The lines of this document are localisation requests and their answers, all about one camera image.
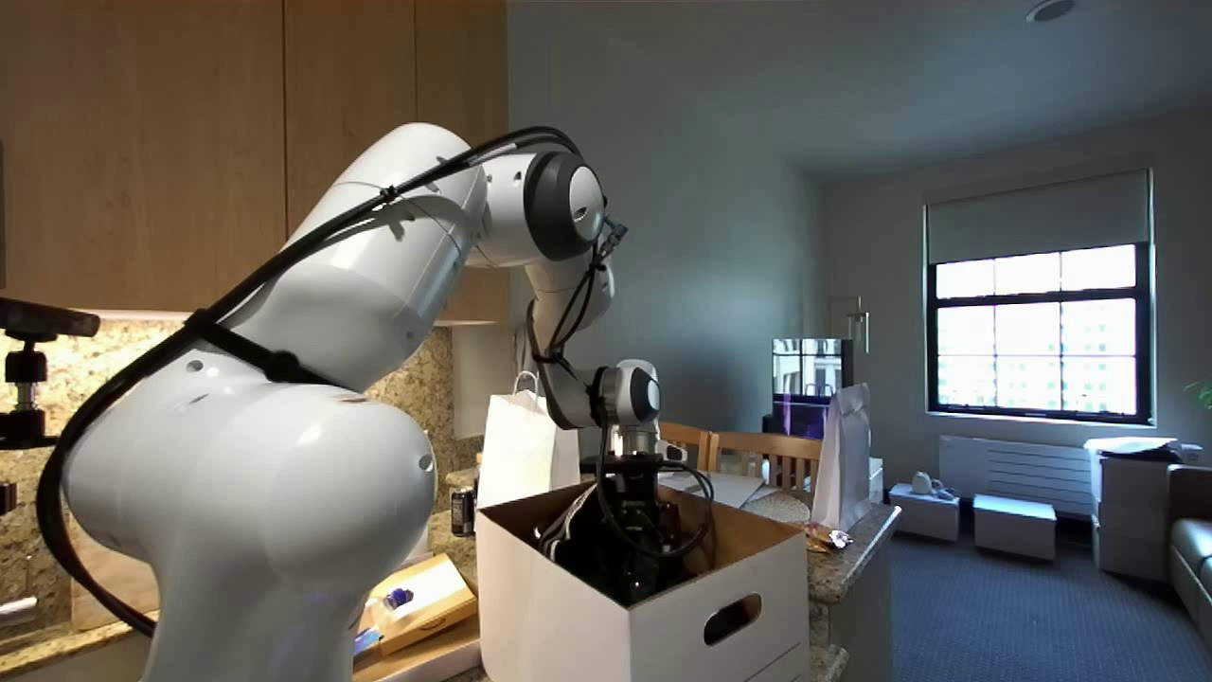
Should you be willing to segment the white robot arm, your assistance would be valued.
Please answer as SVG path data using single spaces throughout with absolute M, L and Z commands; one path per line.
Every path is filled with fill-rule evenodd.
M 532 278 L 557 423 L 647 423 L 652 369 L 565 361 L 615 294 L 618 238 L 565 132 L 468 144 L 411 121 L 281 253 L 108 378 L 43 471 L 40 526 L 81 523 L 151 569 L 142 682 L 351 682 L 364 599 L 426 536 L 435 490 L 432 440 L 367 387 L 415 355 L 464 270 Z

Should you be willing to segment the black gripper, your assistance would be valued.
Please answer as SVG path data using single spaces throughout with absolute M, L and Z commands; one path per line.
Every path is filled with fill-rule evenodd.
M 643 454 L 634 459 L 612 459 L 601 475 L 601 503 L 608 521 L 622 529 L 652 529 L 661 521 L 661 497 L 654 497 L 654 475 L 661 467 Z

